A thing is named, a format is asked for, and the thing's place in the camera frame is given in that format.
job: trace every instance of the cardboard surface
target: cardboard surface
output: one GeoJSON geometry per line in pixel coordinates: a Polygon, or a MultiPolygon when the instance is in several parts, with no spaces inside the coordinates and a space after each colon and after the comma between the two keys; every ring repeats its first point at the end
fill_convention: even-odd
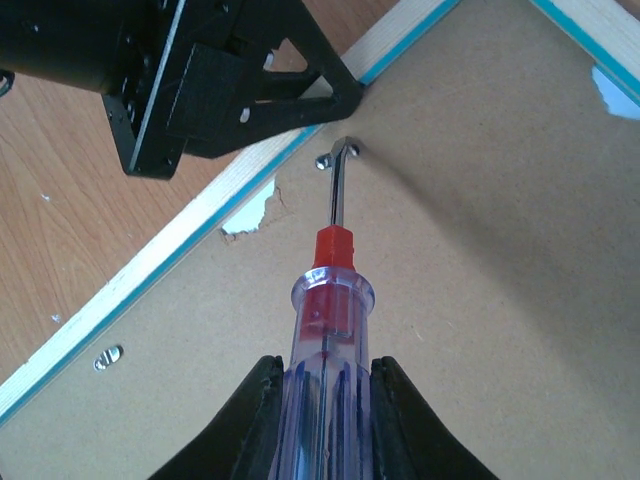
{"type": "Polygon", "coordinates": [[[326,221],[314,158],[347,133],[371,358],[501,478],[637,476],[640,123],[605,112],[590,68],[524,0],[463,2],[294,155],[258,232],[213,232],[0,430],[3,478],[144,478],[288,355],[326,221]]]}

